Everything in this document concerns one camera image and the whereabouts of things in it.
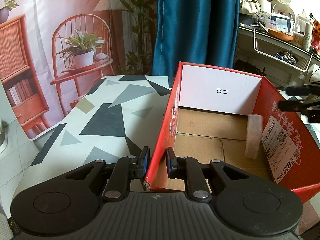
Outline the white round mirror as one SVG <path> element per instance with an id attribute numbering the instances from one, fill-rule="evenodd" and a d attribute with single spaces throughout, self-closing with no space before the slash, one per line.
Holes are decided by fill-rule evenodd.
<path id="1" fill-rule="evenodd" d="M 282 14 L 291 19 L 295 19 L 295 13 L 290 7 L 292 0 L 272 0 L 272 13 Z"/>

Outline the cotton swab box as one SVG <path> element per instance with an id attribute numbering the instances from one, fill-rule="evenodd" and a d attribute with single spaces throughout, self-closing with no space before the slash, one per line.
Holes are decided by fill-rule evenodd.
<path id="1" fill-rule="evenodd" d="M 292 36 L 293 36 L 292 44 L 299 48 L 303 48 L 304 35 L 302 33 L 293 31 Z"/>

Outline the pink printed backdrop cloth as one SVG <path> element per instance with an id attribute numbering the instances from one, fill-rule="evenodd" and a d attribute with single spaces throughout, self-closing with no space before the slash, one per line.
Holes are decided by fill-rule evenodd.
<path id="1" fill-rule="evenodd" d="M 1 83 L 29 139 L 106 75 L 151 72 L 157 0 L 1 0 Z"/>

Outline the white bag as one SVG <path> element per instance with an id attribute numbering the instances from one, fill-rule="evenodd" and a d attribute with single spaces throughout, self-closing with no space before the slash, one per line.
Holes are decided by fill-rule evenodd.
<path id="1" fill-rule="evenodd" d="M 240 13 L 244 15 L 259 15 L 260 3 L 257 0 L 240 0 Z"/>

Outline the orange artificial flowers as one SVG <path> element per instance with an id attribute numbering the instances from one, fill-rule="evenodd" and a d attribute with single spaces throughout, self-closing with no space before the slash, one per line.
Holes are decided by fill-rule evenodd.
<path id="1" fill-rule="evenodd" d="M 310 13 L 310 17 L 313 19 L 313 28 L 312 28 L 312 46 L 319 50 L 320 43 L 320 23 L 314 18 L 313 14 Z"/>

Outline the white cosmetic bottle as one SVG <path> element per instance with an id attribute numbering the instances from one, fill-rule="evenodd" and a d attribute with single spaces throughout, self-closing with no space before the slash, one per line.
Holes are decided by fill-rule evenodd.
<path id="1" fill-rule="evenodd" d="M 305 31 L 304 31 L 304 41 L 303 41 L 303 49 L 306 51 L 310 51 L 311 42 L 312 42 L 312 31 L 313 31 L 312 24 L 306 23 Z"/>

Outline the geometric patterned tablecloth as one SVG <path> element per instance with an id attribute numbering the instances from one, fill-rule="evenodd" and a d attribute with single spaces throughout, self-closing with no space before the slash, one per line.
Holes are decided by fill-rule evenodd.
<path id="1" fill-rule="evenodd" d="M 102 197 L 108 181 L 105 165 L 140 155 L 144 146 L 150 148 L 151 164 L 171 89 L 146 77 L 105 78 L 56 127 L 29 167 L 30 184 L 19 184 L 11 211 L 27 209 L 57 215 L 83 207 L 97 210 L 104 203 L 116 203 Z M 164 160 L 167 171 L 165 152 Z M 212 195 L 209 205 L 246 206 L 250 200 L 256 200 L 261 204 L 273 203 L 280 209 L 305 203 L 291 189 L 220 159 L 200 165 Z M 184 181 L 170 179 L 168 173 L 167 178 L 166 187 L 155 189 L 147 186 L 146 176 L 142 181 L 132 180 L 124 200 L 130 200 L 134 194 L 147 196 L 151 203 L 163 201 L 166 194 L 171 200 L 188 198 Z"/>

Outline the orange shallow dish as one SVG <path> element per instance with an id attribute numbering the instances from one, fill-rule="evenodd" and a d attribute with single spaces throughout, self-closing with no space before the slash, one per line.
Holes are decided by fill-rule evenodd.
<path id="1" fill-rule="evenodd" d="M 272 37 L 278 38 L 286 42 L 291 42 L 293 40 L 292 35 L 282 31 L 278 31 L 277 29 L 268 28 L 268 34 L 271 35 Z"/>

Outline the blue curtain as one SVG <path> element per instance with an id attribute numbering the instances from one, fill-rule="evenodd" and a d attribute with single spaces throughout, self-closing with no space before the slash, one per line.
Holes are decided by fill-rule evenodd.
<path id="1" fill-rule="evenodd" d="M 174 77 L 179 62 L 232 68 L 240 0 L 158 0 L 152 74 Z"/>

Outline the cluttered white vanity desk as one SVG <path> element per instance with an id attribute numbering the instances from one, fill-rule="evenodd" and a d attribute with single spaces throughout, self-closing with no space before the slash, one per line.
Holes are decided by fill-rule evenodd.
<path id="1" fill-rule="evenodd" d="M 284 89 L 288 86 L 302 86 L 311 81 L 319 81 L 319 57 L 313 53 L 310 54 L 312 54 L 312 65 L 307 72 L 299 72 L 281 62 L 258 54 L 253 49 L 253 29 L 238 28 L 234 62 L 241 60 L 249 64 L 248 68 L 251 71 L 259 70 L 277 89 Z"/>

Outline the red strawberry cardboard box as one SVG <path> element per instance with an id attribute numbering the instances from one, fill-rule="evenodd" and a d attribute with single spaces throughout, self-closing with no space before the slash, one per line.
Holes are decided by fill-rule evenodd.
<path id="1" fill-rule="evenodd" d="M 164 152 L 200 163 L 220 159 L 295 192 L 303 202 L 319 193 L 319 146 L 301 117 L 282 112 L 280 92 L 265 77 L 180 62 L 146 174 L 155 189 L 167 185 Z M 247 120 L 263 117 L 256 159 L 245 157 Z"/>

